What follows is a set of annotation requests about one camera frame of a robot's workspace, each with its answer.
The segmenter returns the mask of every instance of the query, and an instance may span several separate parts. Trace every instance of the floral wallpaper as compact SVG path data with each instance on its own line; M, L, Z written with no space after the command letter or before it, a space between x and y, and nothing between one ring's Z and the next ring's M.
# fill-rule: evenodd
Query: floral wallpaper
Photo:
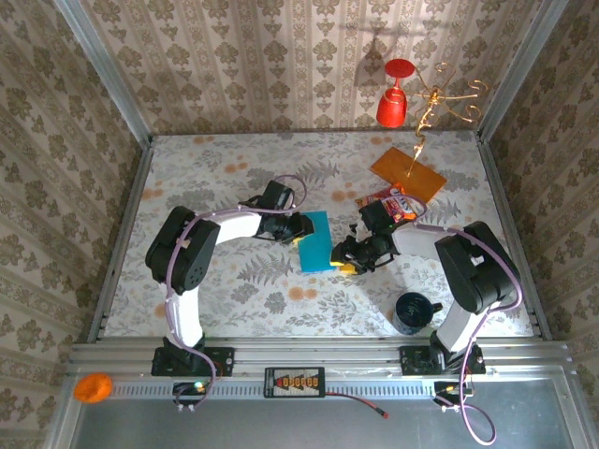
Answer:
M51 1L0 2L0 447L39 447L138 145Z
M491 140L554 337L599 422L599 3L568 3Z
M82 3L151 132L178 135L375 126L384 63L395 57L428 82L442 82L436 63L453 64L452 94L477 78L494 90L541 1ZM416 76L406 88L422 89ZM412 100L408 125L421 106Z

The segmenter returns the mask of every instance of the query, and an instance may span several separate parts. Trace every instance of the dark blue mug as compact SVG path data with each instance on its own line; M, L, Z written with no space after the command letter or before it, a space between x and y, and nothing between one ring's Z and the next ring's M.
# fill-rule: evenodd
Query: dark blue mug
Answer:
M432 321L432 316L443 309L443 304L431 302L419 293L401 295L395 304L393 325L403 335L414 335Z

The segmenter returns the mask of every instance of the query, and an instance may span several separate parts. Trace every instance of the snack bag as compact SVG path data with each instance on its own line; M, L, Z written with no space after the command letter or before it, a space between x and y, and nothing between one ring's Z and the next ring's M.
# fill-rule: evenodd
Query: snack bag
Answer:
M405 195L405 191L403 190L403 186L396 182L393 185L390 185L387 189L383 189L379 192L376 192L372 195L364 196L363 198L358 198L356 200L356 204L363 208L364 206L368 206L374 201L378 201L379 199L383 201L383 205L389 216L393 217L395 223L398 223L400 220L414 220L416 218L416 214L410 207L410 204L404 198L389 198L394 195Z

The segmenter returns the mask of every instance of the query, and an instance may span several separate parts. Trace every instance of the patterned tablecloth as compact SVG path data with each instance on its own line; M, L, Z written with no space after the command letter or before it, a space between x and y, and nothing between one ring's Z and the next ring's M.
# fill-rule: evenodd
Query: patterned tablecloth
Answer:
M144 256L168 213L178 205L209 211L262 193L277 175L293 173L308 184L301 209L326 210L333 243L359 222L354 198L387 184L368 167L389 147L410 152L414 133L381 131L214 137L160 137L139 205L106 336L164 335L164 297ZM422 162L447 179L429 203L425 223L467 225L485 221L503 241L499 217L472 132L429 133ZM293 183L300 195L300 186ZM438 262L402 255L375 273L304 274L295 246L255 239L219 245L199 295L200 321L213 337L392 336L389 318L398 296L417 291L444 310L453 300ZM493 316L483 336L532 335L521 307Z

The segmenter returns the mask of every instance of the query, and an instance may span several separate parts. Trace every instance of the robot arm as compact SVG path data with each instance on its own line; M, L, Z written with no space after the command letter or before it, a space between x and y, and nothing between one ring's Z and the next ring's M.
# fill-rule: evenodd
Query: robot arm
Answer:
M489 254L462 236L438 226L414 222L390 225L393 222L386 223L380 217L371 220L373 210L380 209L377 203L359 211L373 234L360 242L355 235L348 236L333 249L331 263L349 264L357 274L362 274L374 271L400 253L439 260L455 300L445 321L431 336L430 362L441 372L453 369L485 313L509 295L514 285ZM519 277L513 262L486 224L475 222L464 227L464 232L488 245Z
M271 181L263 195L255 196L242 205L260 210L283 210L292 195L291 189ZM183 206L173 209L146 254L146 265L152 270L152 277L163 287L173 249L182 231L195 217L192 210ZM172 272L171 283L175 292L171 298L172 330L181 342L193 348L202 341L197 295L216 245L264 233L270 233L272 241L286 243L313 232L312 221L299 212L285 215L240 210L215 213L210 220L199 220L187 234Z

